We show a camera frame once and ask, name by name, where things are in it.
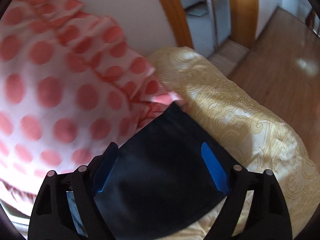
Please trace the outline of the black pants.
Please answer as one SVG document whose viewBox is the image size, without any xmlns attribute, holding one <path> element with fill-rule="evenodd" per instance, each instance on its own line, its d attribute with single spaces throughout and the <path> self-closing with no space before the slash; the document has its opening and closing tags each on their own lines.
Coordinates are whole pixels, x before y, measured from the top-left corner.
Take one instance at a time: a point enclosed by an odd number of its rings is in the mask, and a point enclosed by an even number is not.
<svg viewBox="0 0 320 240">
<path fill-rule="evenodd" d="M 172 103 L 122 146 L 111 144 L 93 178 L 95 202 L 116 239 L 178 232 L 229 194 L 235 160 Z"/>
</svg>

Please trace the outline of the cream patterned bed quilt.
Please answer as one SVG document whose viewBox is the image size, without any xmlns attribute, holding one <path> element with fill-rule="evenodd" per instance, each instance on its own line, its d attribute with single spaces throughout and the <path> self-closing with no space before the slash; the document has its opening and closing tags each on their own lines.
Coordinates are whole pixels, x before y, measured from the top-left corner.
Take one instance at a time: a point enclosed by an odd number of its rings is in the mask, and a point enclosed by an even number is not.
<svg viewBox="0 0 320 240">
<path fill-rule="evenodd" d="M 160 81 L 187 103 L 188 114 L 253 172 L 271 169 L 290 214 L 294 239 L 317 239 L 319 172 L 299 135 L 194 50 L 148 56 Z"/>
</svg>

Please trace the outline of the pink polka dot pillow right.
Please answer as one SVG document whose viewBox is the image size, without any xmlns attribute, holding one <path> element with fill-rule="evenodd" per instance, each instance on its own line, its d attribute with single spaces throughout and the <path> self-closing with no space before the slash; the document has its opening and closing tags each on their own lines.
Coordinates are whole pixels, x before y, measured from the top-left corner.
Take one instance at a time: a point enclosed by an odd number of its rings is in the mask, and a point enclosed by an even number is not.
<svg viewBox="0 0 320 240">
<path fill-rule="evenodd" d="M 78 0 L 13 0 L 1 19 L 1 200 L 30 215 L 48 171 L 122 145 L 178 95 L 117 22 Z"/>
</svg>

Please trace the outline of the wooden door frame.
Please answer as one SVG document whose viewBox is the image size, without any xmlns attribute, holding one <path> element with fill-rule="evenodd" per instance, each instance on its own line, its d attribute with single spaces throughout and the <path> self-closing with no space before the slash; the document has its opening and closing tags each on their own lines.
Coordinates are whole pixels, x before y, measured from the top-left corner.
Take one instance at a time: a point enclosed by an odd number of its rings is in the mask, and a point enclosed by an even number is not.
<svg viewBox="0 0 320 240">
<path fill-rule="evenodd" d="M 159 0 L 177 45 L 208 57 L 227 40 L 255 43 L 259 0 Z"/>
</svg>

